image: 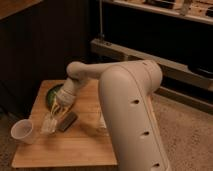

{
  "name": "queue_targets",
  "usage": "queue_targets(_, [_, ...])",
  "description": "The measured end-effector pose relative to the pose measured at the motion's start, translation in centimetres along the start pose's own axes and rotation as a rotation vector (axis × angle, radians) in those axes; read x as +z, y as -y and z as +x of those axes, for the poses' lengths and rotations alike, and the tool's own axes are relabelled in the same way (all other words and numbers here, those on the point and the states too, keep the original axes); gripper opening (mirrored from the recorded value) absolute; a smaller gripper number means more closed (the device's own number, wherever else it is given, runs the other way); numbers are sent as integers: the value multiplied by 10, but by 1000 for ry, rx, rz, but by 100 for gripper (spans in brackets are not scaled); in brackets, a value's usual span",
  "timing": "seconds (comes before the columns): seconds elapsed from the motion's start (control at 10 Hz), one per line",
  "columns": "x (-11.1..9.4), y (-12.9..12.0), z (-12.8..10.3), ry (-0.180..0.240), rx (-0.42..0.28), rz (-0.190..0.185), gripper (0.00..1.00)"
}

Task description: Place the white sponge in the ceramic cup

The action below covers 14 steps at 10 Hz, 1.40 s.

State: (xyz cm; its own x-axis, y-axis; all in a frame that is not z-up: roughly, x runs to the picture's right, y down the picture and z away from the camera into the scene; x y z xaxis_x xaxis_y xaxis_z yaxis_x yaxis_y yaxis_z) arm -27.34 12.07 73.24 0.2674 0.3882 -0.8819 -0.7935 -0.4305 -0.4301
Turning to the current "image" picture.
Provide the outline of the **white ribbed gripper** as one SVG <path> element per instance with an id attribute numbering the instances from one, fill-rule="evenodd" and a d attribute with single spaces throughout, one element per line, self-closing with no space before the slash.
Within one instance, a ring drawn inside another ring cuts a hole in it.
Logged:
<path id="1" fill-rule="evenodd" d="M 53 103 L 52 108 L 50 110 L 50 114 L 52 117 L 54 115 L 56 117 L 61 117 L 68 112 L 69 108 L 65 106 L 71 106 L 75 101 L 75 96 L 67 93 L 63 88 L 60 88 L 59 91 L 56 93 L 55 97 L 57 103 L 62 107 L 58 109 L 58 104 Z"/>

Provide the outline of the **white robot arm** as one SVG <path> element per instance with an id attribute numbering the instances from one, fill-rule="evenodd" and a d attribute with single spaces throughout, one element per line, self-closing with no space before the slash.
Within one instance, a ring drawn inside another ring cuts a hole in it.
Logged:
<path id="1" fill-rule="evenodd" d="M 96 79 L 119 171 L 172 171 L 151 102 L 163 77 L 155 61 L 72 62 L 66 72 L 68 78 L 56 93 L 53 111 L 72 105 L 81 87 Z"/>

